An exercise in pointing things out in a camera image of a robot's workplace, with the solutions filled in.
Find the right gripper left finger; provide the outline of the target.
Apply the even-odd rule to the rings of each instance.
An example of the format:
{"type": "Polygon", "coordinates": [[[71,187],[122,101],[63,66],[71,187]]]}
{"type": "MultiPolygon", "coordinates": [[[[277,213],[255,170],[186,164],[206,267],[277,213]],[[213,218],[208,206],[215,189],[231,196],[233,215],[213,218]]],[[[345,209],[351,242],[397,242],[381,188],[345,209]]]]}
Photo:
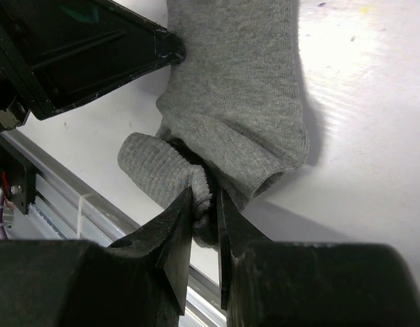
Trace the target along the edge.
{"type": "Polygon", "coordinates": [[[0,326],[177,326],[186,307],[193,194],[108,247],[0,240],[0,326]]]}

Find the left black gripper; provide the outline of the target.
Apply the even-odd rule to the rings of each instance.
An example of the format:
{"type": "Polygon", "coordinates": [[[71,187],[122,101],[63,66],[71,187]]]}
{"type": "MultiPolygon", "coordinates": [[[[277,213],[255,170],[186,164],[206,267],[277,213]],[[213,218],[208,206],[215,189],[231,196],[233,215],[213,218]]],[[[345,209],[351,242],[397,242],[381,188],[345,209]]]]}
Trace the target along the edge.
{"type": "Polygon", "coordinates": [[[115,1],[0,1],[0,131],[184,58],[178,36],[115,1]]]}

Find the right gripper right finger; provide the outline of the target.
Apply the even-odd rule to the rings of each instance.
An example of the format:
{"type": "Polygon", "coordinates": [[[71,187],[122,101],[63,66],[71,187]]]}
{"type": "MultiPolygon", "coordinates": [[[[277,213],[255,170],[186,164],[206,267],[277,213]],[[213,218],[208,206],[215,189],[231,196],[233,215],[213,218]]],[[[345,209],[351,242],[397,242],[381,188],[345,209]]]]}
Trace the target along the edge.
{"type": "Polygon", "coordinates": [[[270,240],[224,189],[216,216],[228,326],[420,326],[420,293],[394,248],[270,240]]]}

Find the aluminium frame rail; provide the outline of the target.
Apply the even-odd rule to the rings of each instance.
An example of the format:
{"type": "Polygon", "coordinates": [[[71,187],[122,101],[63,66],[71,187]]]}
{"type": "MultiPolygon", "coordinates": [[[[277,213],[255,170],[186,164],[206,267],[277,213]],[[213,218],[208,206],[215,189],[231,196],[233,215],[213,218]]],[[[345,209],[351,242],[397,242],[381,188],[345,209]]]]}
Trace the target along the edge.
{"type": "MultiPolygon", "coordinates": [[[[12,237],[85,238],[107,246],[139,228],[138,223],[22,133],[7,131],[2,136],[37,168],[35,199],[26,213],[15,211],[8,229],[12,237]]],[[[226,326],[219,304],[218,284],[191,266],[180,326],[226,326]]]]}

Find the grey sock with black stripes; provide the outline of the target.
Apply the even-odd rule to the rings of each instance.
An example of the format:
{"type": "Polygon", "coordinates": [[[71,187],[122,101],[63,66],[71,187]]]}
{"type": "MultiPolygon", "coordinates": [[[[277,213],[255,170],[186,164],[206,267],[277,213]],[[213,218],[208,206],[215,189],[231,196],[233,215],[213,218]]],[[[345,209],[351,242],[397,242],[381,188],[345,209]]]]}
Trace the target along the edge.
{"type": "Polygon", "coordinates": [[[242,210],[308,152],[290,1],[168,1],[186,59],[156,105],[154,136],[129,135],[121,170],[159,206],[193,191],[193,238],[218,244],[216,195],[242,210]]]}

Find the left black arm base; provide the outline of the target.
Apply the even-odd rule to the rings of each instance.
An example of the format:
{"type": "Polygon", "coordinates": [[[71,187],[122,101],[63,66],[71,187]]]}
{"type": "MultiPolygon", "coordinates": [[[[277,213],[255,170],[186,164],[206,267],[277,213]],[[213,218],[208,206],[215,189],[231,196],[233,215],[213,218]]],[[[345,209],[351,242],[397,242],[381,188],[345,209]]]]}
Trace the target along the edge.
{"type": "Polygon", "coordinates": [[[0,188],[23,215],[35,201],[35,166],[0,134],[0,188]]]}

